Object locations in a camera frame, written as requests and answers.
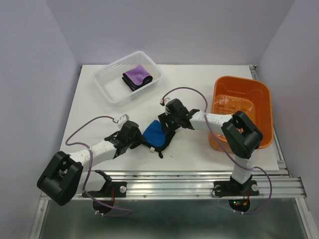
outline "blue towel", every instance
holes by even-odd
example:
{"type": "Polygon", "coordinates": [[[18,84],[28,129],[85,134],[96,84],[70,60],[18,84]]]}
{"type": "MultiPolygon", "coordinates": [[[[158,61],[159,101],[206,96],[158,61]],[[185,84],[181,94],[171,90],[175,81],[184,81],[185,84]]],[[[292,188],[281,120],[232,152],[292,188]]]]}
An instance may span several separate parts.
{"type": "Polygon", "coordinates": [[[162,151],[167,148],[175,135],[175,131],[165,133],[158,120],[153,121],[143,133],[145,139],[144,145],[153,147],[159,153],[159,157],[163,158],[162,151]]]}

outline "white table surface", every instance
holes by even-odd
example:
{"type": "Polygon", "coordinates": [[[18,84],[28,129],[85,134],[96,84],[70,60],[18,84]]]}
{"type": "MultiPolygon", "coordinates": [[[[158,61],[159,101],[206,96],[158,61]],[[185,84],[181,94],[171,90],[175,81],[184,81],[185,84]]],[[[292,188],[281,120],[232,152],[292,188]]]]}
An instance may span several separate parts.
{"type": "MultiPolygon", "coordinates": [[[[217,65],[159,65],[163,70],[164,79],[150,91],[138,96],[123,107],[116,107],[107,102],[95,85],[92,74],[103,65],[83,65],[79,82],[73,99],[67,126],[64,132],[61,150],[71,153],[83,147],[66,146],[67,137],[90,119],[108,115],[119,118],[128,114],[130,120],[140,126],[141,132],[164,108],[159,102],[169,90],[188,86],[201,91],[211,103],[215,81],[221,76],[237,76],[251,79],[249,66],[217,66],[217,65]]],[[[204,109],[204,101],[200,95],[189,90],[178,90],[169,95],[170,98],[179,98],[182,103],[191,109],[204,109]]],[[[99,119],[73,137],[71,142],[82,141],[91,146],[103,138],[117,131],[117,126],[110,119],[99,119]]],[[[101,170],[119,171],[231,171],[233,163],[223,152],[212,149],[208,143],[208,132],[199,130],[179,129],[171,144],[163,152],[161,159],[158,153],[150,153],[149,148],[141,145],[134,150],[114,160],[108,160],[95,166],[101,170]]],[[[279,155],[275,142],[269,147],[259,149],[255,153],[254,165],[265,170],[278,170],[279,155]]]]}

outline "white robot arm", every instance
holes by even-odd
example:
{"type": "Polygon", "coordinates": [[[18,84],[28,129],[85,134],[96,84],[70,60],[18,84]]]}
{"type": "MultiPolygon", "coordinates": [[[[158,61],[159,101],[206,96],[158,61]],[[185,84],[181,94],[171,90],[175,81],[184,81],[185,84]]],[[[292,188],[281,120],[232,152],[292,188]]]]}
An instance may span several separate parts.
{"type": "Polygon", "coordinates": [[[166,98],[161,105],[165,106],[165,113],[159,115],[159,120],[165,132],[176,130],[179,127],[192,130],[209,130],[209,124],[213,132],[225,135],[235,154],[235,165],[230,178],[231,186],[226,185],[224,188],[220,188],[216,194],[219,194],[219,196],[237,196],[247,192],[252,183],[252,154],[259,148],[263,139],[262,133],[248,116],[240,111],[233,115],[206,114],[206,122],[204,112],[195,109],[188,111],[178,99],[166,98]]]}
{"type": "MultiPolygon", "coordinates": [[[[100,143],[78,152],[66,154],[57,152],[40,176],[37,186],[59,205],[68,203],[75,194],[83,192],[87,171],[91,166],[124,154],[143,143],[139,126],[126,117],[117,122],[119,131],[106,137],[100,143]]],[[[111,178],[102,171],[96,171],[87,184],[88,191],[100,191],[111,178]]]]}

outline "white wall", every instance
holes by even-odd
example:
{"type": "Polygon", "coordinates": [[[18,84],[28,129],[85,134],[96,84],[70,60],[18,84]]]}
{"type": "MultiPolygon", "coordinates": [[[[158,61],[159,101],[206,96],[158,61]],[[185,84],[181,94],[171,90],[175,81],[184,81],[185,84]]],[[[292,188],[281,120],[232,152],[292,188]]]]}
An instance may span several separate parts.
{"type": "Polygon", "coordinates": [[[256,64],[293,0],[46,0],[81,64],[256,64]]]}
{"type": "Polygon", "coordinates": [[[0,238],[28,238],[79,66],[44,0],[0,7],[0,238]]]}
{"type": "Polygon", "coordinates": [[[258,66],[288,169],[319,228],[319,1],[296,0],[258,66]]]}

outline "folded cloth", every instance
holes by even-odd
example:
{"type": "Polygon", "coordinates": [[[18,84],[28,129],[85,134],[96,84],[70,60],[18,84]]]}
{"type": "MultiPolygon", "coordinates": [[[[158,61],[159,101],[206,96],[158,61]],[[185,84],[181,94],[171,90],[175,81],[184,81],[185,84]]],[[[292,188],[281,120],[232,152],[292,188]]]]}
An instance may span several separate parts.
{"type": "Polygon", "coordinates": [[[153,77],[144,69],[142,65],[138,65],[136,68],[123,73],[122,79],[132,91],[135,91],[151,82],[153,77]]]}
{"type": "Polygon", "coordinates": [[[162,151],[167,148],[175,135],[175,131],[164,133],[163,128],[158,120],[153,121],[143,133],[145,141],[143,144],[149,148],[154,148],[163,158],[162,151]]]}

